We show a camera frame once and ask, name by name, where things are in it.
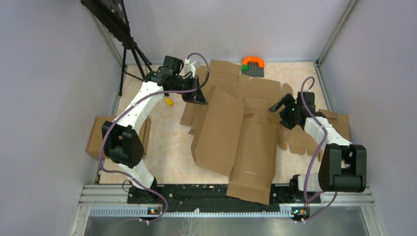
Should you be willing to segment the large cardboard box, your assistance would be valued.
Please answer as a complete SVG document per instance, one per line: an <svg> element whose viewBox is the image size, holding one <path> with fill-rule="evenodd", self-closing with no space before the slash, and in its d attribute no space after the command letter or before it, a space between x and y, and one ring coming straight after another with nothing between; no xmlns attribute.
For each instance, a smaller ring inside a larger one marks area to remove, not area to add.
<svg viewBox="0 0 417 236"><path fill-rule="evenodd" d="M226 195L270 204L278 125L265 98L236 98L212 87L191 144L196 166L228 177Z"/></svg>

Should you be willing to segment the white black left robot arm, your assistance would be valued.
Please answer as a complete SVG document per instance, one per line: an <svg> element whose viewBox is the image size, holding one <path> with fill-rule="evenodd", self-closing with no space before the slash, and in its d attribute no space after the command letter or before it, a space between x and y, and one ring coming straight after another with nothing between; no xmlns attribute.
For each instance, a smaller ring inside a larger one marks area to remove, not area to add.
<svg viewBox="0 0 417 236"><path fill-rule="evenodd" d="M150 70L143 77L141 88L130 105L113 121L102 125L100 155L106 155L122 168L120 173L140 189L139 197L145 203L154 202L158 191L153 187L156 179L143 161L145 148L139 137L140 129L157 103L170 93L180 94L187 103L208 103L201 88L208 82L209 72L201 82L196 74L200 66L199 61L191 62L189 57L181 60L166 56L157 70Z"/></svg>

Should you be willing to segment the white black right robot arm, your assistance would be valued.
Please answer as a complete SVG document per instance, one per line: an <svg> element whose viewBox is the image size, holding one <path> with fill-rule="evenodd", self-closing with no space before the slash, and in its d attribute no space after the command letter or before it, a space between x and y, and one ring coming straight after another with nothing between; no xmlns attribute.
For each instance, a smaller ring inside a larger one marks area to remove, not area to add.
<svg viewBox="0 0 417 236"><path fill-rule="evenodd" d="M315 94L302 91L296 98L290 93L284 95L268 109L279 113L280 124L285 128L292 130L299 126L314 139L318 146L312 159L322 155L317 172L308 167L306 174L292 178L297 184L288 189L288 195L295 203L311 202L324 192L360 193L366 189L366 148L344 138L315 109Z"/></svg>

